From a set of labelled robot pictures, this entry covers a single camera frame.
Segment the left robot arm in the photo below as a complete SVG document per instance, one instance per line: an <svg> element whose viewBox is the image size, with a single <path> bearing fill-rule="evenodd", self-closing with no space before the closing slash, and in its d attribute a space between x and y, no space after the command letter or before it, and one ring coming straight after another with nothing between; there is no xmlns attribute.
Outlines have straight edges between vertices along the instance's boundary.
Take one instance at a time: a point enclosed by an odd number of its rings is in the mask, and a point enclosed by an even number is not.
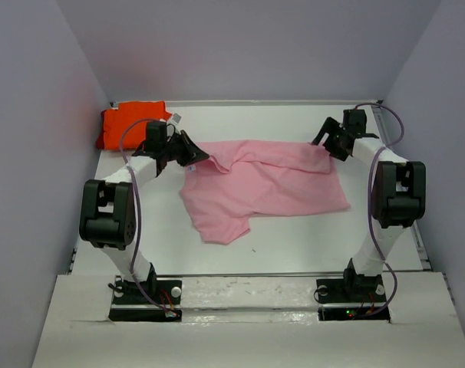
<svg viewBox="0 0 465 368"><path fill-rule="evenodd" d="M124 166L83 188L79 235L112 260L130 293L147 303L157 293L156 272L140 251L143 229L140 187L156 179L170 162L182 167L209 158L178 128L180 115L168 120L141 119L124 130L117 144Z"/></svg>

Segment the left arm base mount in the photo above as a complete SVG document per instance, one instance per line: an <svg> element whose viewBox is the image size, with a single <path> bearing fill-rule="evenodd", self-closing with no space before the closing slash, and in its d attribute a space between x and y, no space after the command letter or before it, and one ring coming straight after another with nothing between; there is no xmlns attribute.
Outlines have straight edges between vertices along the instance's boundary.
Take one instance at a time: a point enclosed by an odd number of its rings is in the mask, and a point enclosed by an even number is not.
<svg viewBox="0 0 465 368"><path fill-rule="evenodd" d="M183 312L183 282L177 278L149 278L136 284L116 276L108 287L112 291L109 320L113 322L180 322Z"/></svg>

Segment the pink t-shirt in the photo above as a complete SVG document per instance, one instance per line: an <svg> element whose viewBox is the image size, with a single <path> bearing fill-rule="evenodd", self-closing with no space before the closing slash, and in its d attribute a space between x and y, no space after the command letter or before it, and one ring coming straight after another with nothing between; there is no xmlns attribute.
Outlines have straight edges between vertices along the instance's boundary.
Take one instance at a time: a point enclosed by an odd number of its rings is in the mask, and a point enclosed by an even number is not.
<svg viewBox="0 0 465 368"><path fill-rule="evenodd" d="M180 190L206 243L228 245L253 216L340 212L350 204L328 152L310 143L236 140L200 143L209 158L186 168Z"/></svg>

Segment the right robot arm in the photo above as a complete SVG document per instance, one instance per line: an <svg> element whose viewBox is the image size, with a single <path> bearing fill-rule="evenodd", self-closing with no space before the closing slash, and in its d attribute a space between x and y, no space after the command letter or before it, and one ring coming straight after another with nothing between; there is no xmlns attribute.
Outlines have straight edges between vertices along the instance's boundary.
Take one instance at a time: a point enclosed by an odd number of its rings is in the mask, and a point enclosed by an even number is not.
<svg viewBox="0 0 465 368"><path fill-rule="evenodd" d="M312 141L335 159L353 157L369 168L368 235L340 282L341 294L350 301L377 286L395 243L426 209L426 166L394 153L390 144L366 130L366 124L367 115L360 107L344 110L340 123L326 118Z"/></svg>

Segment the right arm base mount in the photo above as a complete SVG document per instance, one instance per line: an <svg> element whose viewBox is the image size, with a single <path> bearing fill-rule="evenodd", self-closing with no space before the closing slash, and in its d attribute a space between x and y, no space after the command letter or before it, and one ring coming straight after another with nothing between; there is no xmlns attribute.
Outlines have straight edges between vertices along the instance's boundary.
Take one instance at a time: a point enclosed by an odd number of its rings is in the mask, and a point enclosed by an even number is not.
<svg viewBox="0 0 465 368"><path fill-rule="evenodd" d="M390 321L382 276L366 277L346 268L339 278L316 281L313 298L320 321Z"/></svg>

